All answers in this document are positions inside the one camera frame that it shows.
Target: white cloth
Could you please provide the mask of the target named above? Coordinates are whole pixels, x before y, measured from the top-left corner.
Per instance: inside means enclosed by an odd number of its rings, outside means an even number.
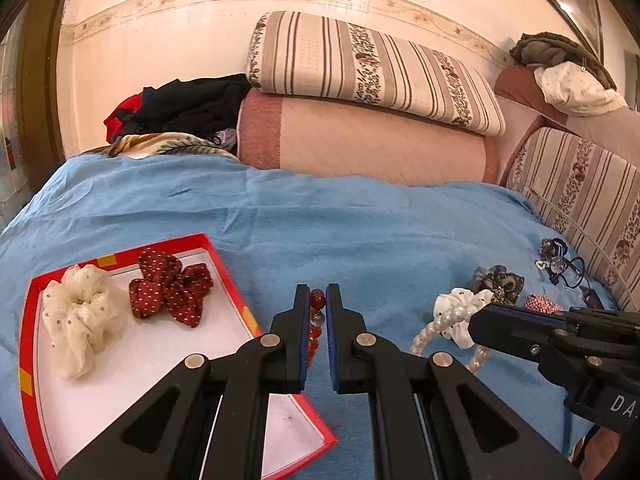
[[[472,307],[480,310],[491,303],[493,296],[494,293],[490,290],[481,290],[474,295],[466,288],[454,288],[449,294],[441,294],[436,298],[433,306],[433,319],[457,306],[463,306],[467,310]],[[447,339],[453,339],[454,343],[462,349],[471,348],[475,344],[469,335],[469,323],[464,320],[443,330],[441,334]]]
[[[605,90],[593,75],[571,61],[539,67],[534,74],[545,101],[563,114],[591,117],[627,106],[622,95],[614,89]]]
[[[94,352],[103,348],[104,335],[122,332],[130,308],[128,294],[92,265],[69,267],[61,283],[50,282],[42,293],[42,306],[55,365],[67,380],[94,366]]]

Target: white scrunchie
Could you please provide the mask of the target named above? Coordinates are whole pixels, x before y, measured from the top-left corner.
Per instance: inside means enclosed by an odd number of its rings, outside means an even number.
[[[77,379],[94,366],[94,352],[103,348],[105,333],[119,335],[130,308],[126,291],[93,265],[69,267],[61,283],[47,285],[42,305],[54,362],[66,380]]]
[[[463,306],[467,310],[471,307],[480,310],[491,303],[493,296],[494,293],[490,290],[481,290],[474,295],[466,288],[454,288],[449,294],[441,294],[436,298],[433,306],[433,319],[442,316],[457,306]],[[453,339],[454,343],[462,349],[471,348],[475,344],[469,335],[468,321],[462,320],[454,326],[443,330],[440,334],[447,339]]]

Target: triangular cutout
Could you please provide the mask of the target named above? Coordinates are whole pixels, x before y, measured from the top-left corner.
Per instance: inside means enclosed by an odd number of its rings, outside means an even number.
[[[122,441],[148,454],[158,450],[169,417],[180,397],[180,389],[172,386],[151,407],[140,415],[123,433]]]
[[[518,431],[478,397],[469,386],[460,384],[458,395],[482,451],[492,453],[516,442]]]

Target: dark red scrunchie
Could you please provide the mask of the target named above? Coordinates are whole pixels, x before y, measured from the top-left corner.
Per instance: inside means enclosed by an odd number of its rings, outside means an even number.
[[[172,254],[145,249],[140,254],[143,279],[129,283],[129,299],[133,315],[145,319],[163,306],[176,321],[192,328],[202,318],[202,299],[213,286],[206,264],[185,267]]]

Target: pile of clothes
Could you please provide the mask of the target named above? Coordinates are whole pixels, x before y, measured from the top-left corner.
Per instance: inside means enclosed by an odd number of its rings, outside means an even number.
[[[244,74],[192,81],[175,79],[157,89],[146,87],[121,102],[104,120],[110,146],[100,150],[115,156],[111,149],[115,144],[132,143],[132,139],[125,137],[145,134],[166,137],[168,132],[175,132],[182,134],[180,140],[199,139],[194,143],[200,149],[235,153],[238,113],[250,88]]]
[[[510,50],[517,64],[535,68],[545,102],[563,114],[590,117],[626,107],[604,65],[590,51],[560,34],[523,34]]]

